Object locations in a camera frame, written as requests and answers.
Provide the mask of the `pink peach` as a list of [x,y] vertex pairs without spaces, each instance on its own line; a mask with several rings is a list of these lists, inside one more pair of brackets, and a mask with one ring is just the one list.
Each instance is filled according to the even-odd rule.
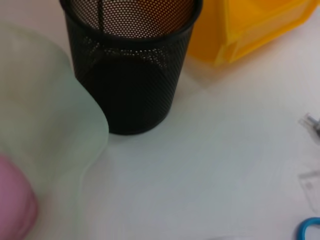
[[24,240],[38,216],[38,201],[23,172],[0,155],[0,240]]

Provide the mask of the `blue scissors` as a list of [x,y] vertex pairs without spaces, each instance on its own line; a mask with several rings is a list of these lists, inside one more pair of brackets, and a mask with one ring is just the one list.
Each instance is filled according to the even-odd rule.
[[310,217],[302,221],[296,228],[295,240],[306,240],[306,231],[310,226],[320,226],[320,217]]

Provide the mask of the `black mesh pen holder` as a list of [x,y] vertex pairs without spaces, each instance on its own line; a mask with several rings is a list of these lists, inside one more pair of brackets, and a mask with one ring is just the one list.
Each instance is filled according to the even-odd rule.
[[76,79],[109,131],[147,132],[168,115],[203,0],[59,0]]

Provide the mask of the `green glass fruit plate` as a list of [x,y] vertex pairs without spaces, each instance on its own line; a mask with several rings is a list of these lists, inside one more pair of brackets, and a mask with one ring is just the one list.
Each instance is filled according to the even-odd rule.
[[0,21],[0,153],[25,174],[39,206],[26,240],[90,240],[83,181],[108,135],[105,115],[66,53]]

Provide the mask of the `clear plastic ruler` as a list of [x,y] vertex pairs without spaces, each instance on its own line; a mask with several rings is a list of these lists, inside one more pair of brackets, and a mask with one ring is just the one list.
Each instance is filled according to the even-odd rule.
[[302,173],[298,179],[311,210],[320,216],[320,170]]

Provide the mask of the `yellow plastic bin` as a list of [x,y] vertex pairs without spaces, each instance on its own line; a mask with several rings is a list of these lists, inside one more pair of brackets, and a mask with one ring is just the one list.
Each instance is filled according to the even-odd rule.
[[320,0],[203,0],[187,54],[232,63],[307,21]]

